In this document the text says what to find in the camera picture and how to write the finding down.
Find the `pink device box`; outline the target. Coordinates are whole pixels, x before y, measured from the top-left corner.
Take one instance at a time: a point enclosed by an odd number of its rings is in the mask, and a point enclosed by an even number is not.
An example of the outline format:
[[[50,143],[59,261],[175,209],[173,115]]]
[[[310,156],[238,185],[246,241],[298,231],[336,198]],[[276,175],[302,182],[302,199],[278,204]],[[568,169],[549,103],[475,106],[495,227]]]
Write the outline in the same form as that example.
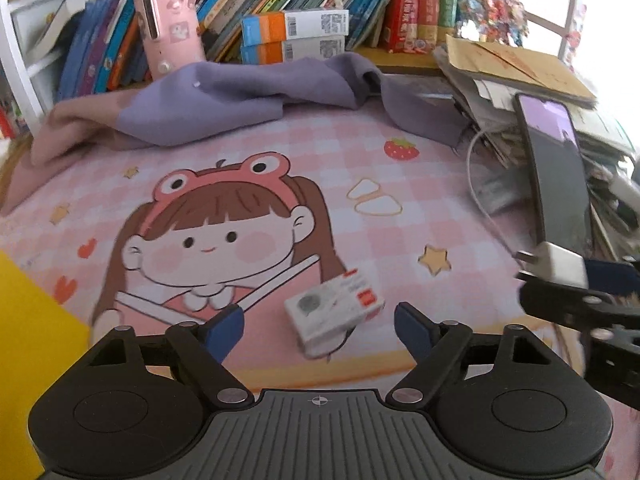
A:
[[[195,0],[134,0],[134,8],[153,80],[205,61]]]

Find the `black smartphone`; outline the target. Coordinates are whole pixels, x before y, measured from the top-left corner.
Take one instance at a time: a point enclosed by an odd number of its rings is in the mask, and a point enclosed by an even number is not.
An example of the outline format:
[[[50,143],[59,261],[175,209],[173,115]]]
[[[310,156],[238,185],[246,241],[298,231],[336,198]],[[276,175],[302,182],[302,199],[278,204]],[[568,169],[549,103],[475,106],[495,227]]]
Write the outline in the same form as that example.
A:
[[[591,256],[590,196],[568,109],[526,93],[514,96],[513,106],[529,160],[538,240]]]

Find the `pink cartoon desk mat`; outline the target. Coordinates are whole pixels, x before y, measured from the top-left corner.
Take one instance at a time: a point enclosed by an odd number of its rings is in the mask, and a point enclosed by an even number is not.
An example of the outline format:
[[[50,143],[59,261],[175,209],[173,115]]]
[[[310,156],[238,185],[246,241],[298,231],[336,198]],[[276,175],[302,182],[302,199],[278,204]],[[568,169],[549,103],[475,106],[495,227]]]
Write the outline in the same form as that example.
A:
[[[98,340],[160,334],[247,300],[227,366],[250,387],[385,388],[410,359],[408,301],[495,332],[520,322],[516,264],[469,196],[486,170],[395,128],[379,102],[296,107],[181,148],[98,148],[1,222],[1,248]],[[288,298],[360,271],[385,308],[303,349]]]

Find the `upper orange blue carton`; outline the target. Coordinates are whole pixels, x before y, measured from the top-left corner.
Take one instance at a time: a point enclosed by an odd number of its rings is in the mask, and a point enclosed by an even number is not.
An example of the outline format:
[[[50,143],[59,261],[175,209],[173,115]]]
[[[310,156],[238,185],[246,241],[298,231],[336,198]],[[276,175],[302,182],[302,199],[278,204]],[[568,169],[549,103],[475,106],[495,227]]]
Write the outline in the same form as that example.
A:
[[[244,46],[349,34],[349,10],[311,9],[250,14],[242,18]]]

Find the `orange blue carton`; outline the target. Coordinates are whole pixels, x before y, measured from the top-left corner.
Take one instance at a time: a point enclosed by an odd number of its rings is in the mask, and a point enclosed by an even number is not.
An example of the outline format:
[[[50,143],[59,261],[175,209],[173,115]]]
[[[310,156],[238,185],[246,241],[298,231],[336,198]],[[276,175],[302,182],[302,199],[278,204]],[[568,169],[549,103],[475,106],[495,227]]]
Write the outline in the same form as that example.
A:
[[[326,60],[344,52],[344,36],[327,36],[242,46],[241,60],[248,65],[268,65],[294,62],[302,58]]]
[[[349,10],[311,9],[250,14],[242,18],[244,46],[349,34]]]

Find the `pink purple cloth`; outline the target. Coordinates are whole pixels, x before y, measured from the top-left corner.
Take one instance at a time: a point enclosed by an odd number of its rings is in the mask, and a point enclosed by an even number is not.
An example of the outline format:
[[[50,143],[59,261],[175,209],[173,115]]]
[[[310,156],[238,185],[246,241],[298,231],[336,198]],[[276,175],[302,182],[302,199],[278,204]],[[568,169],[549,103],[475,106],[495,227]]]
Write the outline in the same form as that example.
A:
[[[453,105],[420,98],[356,53],[272,65],[198,62],[144,88],[55,104],[2,176],[1,212],[10,214],[93,144],[171,148],[278,120],[292,104],[358,110],[372,96],[398,129],[450,148],[459,144],[464,121]]]

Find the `white charger plug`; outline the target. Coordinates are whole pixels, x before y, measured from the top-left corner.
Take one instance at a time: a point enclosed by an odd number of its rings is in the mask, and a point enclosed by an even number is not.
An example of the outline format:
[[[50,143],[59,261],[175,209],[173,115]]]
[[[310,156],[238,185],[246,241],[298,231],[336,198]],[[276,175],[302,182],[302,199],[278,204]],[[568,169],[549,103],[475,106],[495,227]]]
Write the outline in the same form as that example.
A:
[[[575,288],[588,287],[585,260],[576,252],[542,242],[531,252],[519,250],[514,258],[523,265],[525,273],[540,280]]]

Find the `brown envelope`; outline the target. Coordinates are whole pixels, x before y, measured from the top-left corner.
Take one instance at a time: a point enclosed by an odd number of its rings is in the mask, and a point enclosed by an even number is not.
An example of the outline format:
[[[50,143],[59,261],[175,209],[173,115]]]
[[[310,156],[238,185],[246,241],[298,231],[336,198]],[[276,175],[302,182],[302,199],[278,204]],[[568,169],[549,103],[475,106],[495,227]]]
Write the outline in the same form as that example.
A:
[[[597,104],[597,97],[556,56],[451,36],[446,47],[449,64],[472,77],[501,81],[523,90],[544,90],[586,107]]]

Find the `lower orange blue carton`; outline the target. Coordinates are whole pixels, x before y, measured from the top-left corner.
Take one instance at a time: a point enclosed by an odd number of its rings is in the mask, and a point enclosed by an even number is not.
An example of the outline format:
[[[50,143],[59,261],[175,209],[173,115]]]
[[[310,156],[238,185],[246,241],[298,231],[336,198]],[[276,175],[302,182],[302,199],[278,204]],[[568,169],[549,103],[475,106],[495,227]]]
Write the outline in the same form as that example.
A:
[[[241,60],[248,65],[268,65],[294,62],[302,58],[326,60],[344,52],[344,36],[327,36],[242,46]]]

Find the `white bookshelf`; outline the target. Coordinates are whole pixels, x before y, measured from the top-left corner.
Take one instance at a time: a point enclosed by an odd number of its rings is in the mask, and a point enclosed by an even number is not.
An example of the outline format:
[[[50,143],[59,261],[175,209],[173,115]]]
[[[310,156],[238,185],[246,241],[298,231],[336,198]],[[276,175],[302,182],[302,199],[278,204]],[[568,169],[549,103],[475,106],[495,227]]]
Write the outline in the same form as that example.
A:
[[[205,61],[241,61],[242,18],[311,9],[349,10],[345,51],[361,52],[372,30],[378,44],[364,52],[376,64],[404,56],[428,62],[434,47],[461,34],[471,0],[195,0]],[[575,0],[480,0],[477,38],[520,46],[534,28],[568,44]],[[134,0],[1,0],[1,71],[18,128],[38,131],[62,100],[150,80]]]

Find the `stack of papers and books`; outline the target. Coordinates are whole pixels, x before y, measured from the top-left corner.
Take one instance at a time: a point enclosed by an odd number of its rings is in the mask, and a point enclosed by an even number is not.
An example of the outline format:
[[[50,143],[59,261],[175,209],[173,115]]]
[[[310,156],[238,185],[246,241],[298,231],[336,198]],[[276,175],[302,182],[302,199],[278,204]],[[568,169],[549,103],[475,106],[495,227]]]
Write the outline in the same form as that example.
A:
[[[486,217],[529,200],[537,242],[584,256],[596,250],[612,259],[638,255],[639,159],[606,134],[595,110],[526,84],[474,77],[454,66],[445,47],[434,57],[477,139],[495,150],[504,167],[470,185]]]

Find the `small white card box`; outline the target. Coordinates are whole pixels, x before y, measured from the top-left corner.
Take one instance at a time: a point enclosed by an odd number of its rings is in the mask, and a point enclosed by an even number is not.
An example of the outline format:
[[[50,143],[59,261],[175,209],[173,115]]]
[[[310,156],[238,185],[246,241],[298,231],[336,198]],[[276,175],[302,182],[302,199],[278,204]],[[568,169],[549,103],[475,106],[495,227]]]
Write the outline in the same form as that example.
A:
[[[284,302],[307,359],[330,356],[344,346],[357,326],[377,316],[385,299],[359,270],[314,286]]]

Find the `yellow cardboard box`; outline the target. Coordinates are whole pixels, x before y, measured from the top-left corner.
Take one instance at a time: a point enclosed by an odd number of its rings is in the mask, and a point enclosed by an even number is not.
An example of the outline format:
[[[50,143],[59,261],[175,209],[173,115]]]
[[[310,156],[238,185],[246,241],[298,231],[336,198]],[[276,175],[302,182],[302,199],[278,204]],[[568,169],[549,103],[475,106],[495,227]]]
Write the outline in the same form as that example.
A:
[[[1,256],[1,477],[42,473],[27,432],[38,398],[88,348],[89,329]]]

